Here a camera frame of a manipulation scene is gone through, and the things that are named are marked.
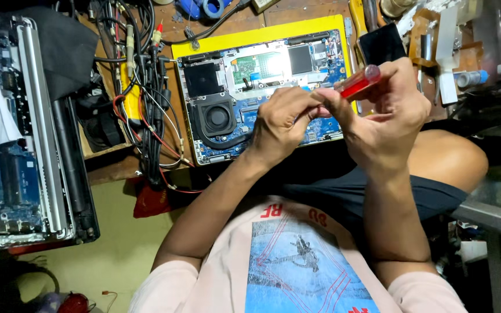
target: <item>wooden desk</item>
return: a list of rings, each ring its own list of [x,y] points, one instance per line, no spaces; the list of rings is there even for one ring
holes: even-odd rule
[[[236,3],[237,0],[234,0],[234,2],[226,8],[226,11],[229,11]],[[166,6],[155,6],[154,12],[156,15],[156,25],[159,24],[160,20],[163,18],[163,39],[176,41],[186,38],[183,30],[185,29],[185,26],[189,25],[189,21],[184,20],[183,23],[176,23],[172,21],[171,17],[175,15],[175,8],[172,3]],[[254,8],[251,6],[245,8],[243,11],[235,13],[232,17],[228,18],[222,25],[220,25],[218,29],[212,33],[212,36],[243,32],[267,26],[336,14],[341,14],[344,17],[351,17],[349,13],[348,0],[280,0],[261,14],[256,14]],[[207,29],[209,25],[202,25],[200,22],[191,21],[190,27],[194,33],[199,33]],[[356,31],[353,30],[353,38],[350,42],[355,42],[355,33]],[[165,47],[162,53],[171,57],[171,47]],[[175,65],[171,63],[168,65],[171,104],[179,117],[181,135],[185,138],[185,158],[192,160],[193,156],[191,149],[189,148],[190,144],[186,142],[188,135],[183,118],[184,109],[180,102],[177,74],[174,70],[174,66]],[[170,111],[168,111],[168,115],[173,119]],[[174,131],[168,123],[164,138],[171,145],[174,145],[175,143],[174,146],[178,147],[179,143],[177,142],[176,137],[173,136],[173,133]],[[166,152],[164,152],[160,158],[160,162],[170,163],[173,161],[170,156],[170,154],[166,154]],[[86,166],[90,184],[102,184],[109,181],[118,181],[121,179],[136,177],[136,171],[139,169],[139,158],[135,154],[134,150],[130,149],[87,160]]]

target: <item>person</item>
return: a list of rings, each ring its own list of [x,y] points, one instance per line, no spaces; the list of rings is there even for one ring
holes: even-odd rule
[[[457,200],[476,187],[487,160],[467,139],[442,131],[418,135],[430,103],[416,89],[409,59],[386,62],[380,71],[381,82],[353,99],[331,89],[276,89],[258,111],[248,148],[165,237],[129,311],[465,312],[431,263],[412,184],[444,189],[435,202]],[[358,117],[349,103],[355,99],[375,103],[377,113]],[[368,256],[332,217],[349,213],[345,207],[326,214],[281,196],[243,199],[293,152],[310,121],[330,114],[365,181],[352,187],[346,180],[331,192],[362,196],[363,234],[353,235],[364,235]],[[337,166],[329,158],[307,169]],[[236,208],[242,213],[234,216]]]

